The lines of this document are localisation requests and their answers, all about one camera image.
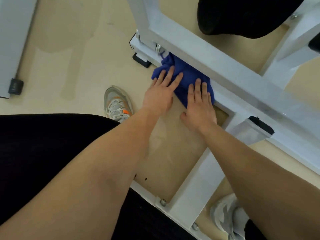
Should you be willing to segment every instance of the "towel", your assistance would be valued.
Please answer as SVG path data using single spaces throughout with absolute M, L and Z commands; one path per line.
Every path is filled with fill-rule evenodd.
M 182 104 L 187 108 L 188 106 L 188 89 L 190 84 L 195 84 L 196 79 L 200 78 L 202 82 L 207 83 L 208 92 L 210 92 L 211 95 L 211 102 L 214 104 L 214 91 L 210 84 L 210 78 L 206 75 L 199 72 L 197 69 L 193 68 L 174 54 L 169 52 L 169 55 L 162 60 L 162 66 L 156 68 L 153 71 L 152 79 L 159 77 L 160 72 L 162 70 L 166 70 L 166 72 L 169 71 L 171 66 L 174 66 L 174 74 L 172 77 L 172 82 L 180 72 L 183 72 L 183 78 L 180 82 L 179 86 L 176 88 L 174 93 L 177 95 L 178 99 L 182 102 Z

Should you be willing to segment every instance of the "shoe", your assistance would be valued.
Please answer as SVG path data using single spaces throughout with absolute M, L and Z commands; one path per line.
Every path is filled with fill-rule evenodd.
M 104 111 L 107 118 L 120 123 L 134 113 L 128 94 L 116 86 L 109 87 L 104 94 Z
M 228 234 L 228 240 L 244 240 L 233 231 L 233 213 L 240 207 L 234 193 L 223 197 L 210 208 L 210 218 L 216 227 Z

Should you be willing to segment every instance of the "floor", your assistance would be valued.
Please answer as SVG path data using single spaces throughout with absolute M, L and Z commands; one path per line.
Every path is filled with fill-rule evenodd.
M 168 17 L 255 72 L 259 72 L 287 30 L 281 26 L 257 40 L 229 35 L 204 37 L 197 26 L 197 3 L 198 0 L 160 0 L 160 7 Z M 103 96 L 110 85 L 126 90 L 137 111 L 150 85 L 154 66 L 146 69 L 132 59 L 134 52 L 129 40 L 135 30 L 126 0 L 39 0 L 18 72 L 19 79 L 25 82 L 22 95 L 0 100 L 0 114 L 103 116 Z M 315 71 L 319 62 L 319 59 L 312 61 L 311 70 Z M 320 100 L 316 88 L 309 89 L 302 80 L 307 76 L 317 82 L 314 74 L 319 73 L 309 75 L 310 67 L 303 67 L 288 90 L 311 106 L 319 106 L 315 102 Z M 204 141 L 179 120 L 184 110 L 175 97 L 173 108 L 152 132 L 148 157 L 136 177 L 152 194 L 167 201 L 206 149 Z M 223 111 L 217 113 L 222 124 L 228 115 Z M 320 176 L 274 145 L 264 141 L 252 148 L 320 188 Z M 213 225 L 208 211 L 215 201 L 230 192 L 232 189 L 225 179 L 196 221 L 213 240 L 225 239 L 226 235 Z

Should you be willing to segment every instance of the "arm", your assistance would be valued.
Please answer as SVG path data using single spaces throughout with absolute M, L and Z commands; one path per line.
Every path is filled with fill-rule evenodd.
M 183 74 L 154 79 L 142 109 L 92 142 L 0 227 L 1 239 L 110 239 L 150 134 Z
M 240 204 L 267 239 L 318 239 L 320 190 L 238 141 L 216 124 L 206 84 L 189 87 L 185 125 L 198 131 Z

